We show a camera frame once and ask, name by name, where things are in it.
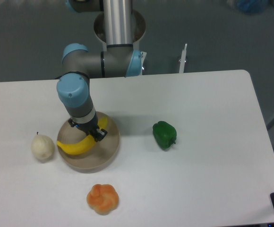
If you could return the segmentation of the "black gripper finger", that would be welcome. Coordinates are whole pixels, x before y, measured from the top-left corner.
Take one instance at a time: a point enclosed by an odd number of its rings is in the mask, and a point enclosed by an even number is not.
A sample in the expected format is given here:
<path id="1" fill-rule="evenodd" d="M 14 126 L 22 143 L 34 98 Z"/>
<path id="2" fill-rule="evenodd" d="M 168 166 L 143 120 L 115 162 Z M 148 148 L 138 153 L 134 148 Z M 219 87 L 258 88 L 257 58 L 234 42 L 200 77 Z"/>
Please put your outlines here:
<path id="1" fill-rule="evenodd" d="M 105 129 L 96 129 L 93 132 L 93 138 L 95 140 L 95 142 L 99 142 L 102 141 L 105 136 L 108 134 L 108 132 Z"/>

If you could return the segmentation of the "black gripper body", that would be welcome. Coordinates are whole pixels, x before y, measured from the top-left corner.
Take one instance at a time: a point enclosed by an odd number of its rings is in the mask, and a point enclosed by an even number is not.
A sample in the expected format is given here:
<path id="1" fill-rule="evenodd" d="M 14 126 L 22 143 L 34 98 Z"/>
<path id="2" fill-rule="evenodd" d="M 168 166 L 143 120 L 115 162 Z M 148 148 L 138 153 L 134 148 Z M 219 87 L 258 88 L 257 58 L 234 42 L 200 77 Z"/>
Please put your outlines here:
<path id="1" fill-rule="evenodd" d="M 96 129 L 104 129 L 104 126 L 99 126 L 99 120 L 97 114 L 95 113 L 94 116 L 91 118 L 90 121 L 84 123 L 78 123 L 74 120 L 74 118 L 68 119 L 68 123 L 71 127 L 76 127 L 77 129 L 83 131 L 86 136 L 90 135 L 93 138 L 93 132 Z"/>

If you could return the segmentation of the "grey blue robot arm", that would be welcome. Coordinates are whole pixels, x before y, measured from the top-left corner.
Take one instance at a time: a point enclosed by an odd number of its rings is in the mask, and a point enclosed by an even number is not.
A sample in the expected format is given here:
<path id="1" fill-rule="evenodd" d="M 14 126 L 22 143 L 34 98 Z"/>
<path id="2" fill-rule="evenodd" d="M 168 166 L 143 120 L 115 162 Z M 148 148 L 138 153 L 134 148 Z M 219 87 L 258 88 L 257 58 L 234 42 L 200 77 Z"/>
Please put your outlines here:
<path id="1" fill-rule="evenodd" d="M 132 77 L 142 72 L 142 53 L 133 47 L 133 8 L 130 0 L 68 0 L 77 13 L 101 11 L 106 50 L 91 53 L 82 44 L 69 44 L 62 57 L 63 75 L 57 93 L 70 115 L 69 124 L 101 141 L 107 131 L 99 126 L 90 95 L 90 78 Z"/>

